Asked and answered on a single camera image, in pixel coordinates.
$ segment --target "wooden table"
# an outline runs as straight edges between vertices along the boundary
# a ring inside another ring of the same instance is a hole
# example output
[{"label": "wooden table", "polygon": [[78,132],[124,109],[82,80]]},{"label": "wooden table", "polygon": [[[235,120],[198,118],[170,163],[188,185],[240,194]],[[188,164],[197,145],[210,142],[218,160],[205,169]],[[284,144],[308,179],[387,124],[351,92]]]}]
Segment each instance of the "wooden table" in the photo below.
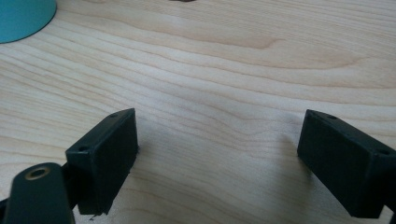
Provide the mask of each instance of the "wooden table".
[{"label": "wooden table", "polygon": [[389,222],[350,217],[296,148],[308,108],[396,147],[395,1],[57,2],[0,45],[2,198],[134,107],[134,168],[108,216],[78,223]]}]

